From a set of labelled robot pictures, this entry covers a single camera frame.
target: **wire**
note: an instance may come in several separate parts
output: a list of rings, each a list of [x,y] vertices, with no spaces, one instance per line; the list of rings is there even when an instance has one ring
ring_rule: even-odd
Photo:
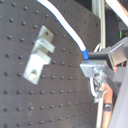
[[[45,6],[49,11],[52,12],[52,14],[58,19],[60,24],[63,26],[63,28],[68,32],[68,34],[74,39],[74,41],[79,46],[80,50],[83,53],[84,59],[88,59],[88,52],[87,49],[81,40],[81,38],[77,35],[77,33],[74,31],[74,29],[69,25],[69,23],[65,20],[65,18],[62,16],[62,14],[59,12],[59,10],[48,0],[37,0],[39,3],[41,3],[43,6]]]
[[[123,12],[125,13],[125,15],[127,16],[127,18],[128,18],[128,13],[127,13],[127,11],[124,9],[124,7],[120,4],[120,6],[121,6],[121,8],[122,8],[122,10],[123,10]]]
[[[100,46],[101,46],[101,43],[99,43],[99,44],[96,46],[96,48],[94,49],[94,52],[97,52],[98,49],[100,48]]]

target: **black panel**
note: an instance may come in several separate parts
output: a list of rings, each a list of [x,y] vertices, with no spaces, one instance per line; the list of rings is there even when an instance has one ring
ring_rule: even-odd
[[[75,0],[90,11],[92,11],[92,0]]]
[[[93,51],[99,19],[73,0],[51,2]],[[0,128],[94,127],[97,104],[79,67],[83,56],[56,18],[36,0],[5,0],[0,17]],[[33,85],[22,74],[42,25],[55,34],[56,50]]]

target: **metal clamp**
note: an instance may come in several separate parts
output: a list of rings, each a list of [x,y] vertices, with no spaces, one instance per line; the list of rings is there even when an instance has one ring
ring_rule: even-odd
[[[54,35],[45,26],[42,26],[36,43],[31,51],[23,77],[33,84],[38,84],[44,65],[51,62],[48,51],[54,53],[55,46],[51,44]]]

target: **perforated board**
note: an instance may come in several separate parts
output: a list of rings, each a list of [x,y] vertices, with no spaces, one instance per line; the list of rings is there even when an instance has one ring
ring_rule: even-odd
[[[100,42],[100,20],[73,0],[50,0],[93,51]],[[55,36],[52,63],[38,85],[22,77],[42,25]],[[0,128],[93,128],[89,80],[83,56],[56,18],[36,0],[0,1]]]

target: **white cable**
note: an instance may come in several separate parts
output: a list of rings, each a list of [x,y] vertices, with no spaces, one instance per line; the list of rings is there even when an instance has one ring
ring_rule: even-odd
[[[75,40],[75,42],[80,47],[81,51],[85,51],[86,47],[81,40],[81,38],[77,35],[77,33],[72,29],[72,27],[68,24],[62,14],[58,11],[58,9],[48,0],[37,0],[42,5],[44,5],[49,11],[51,11],[55,17],[58,19],[60,24],[64,27],[64,29],[70,34],[70,36]]]
[[[98,103],[96,128],[101,128],[102,115],[103,115],[103,103],[104,103],[104,99],[101,98]]]

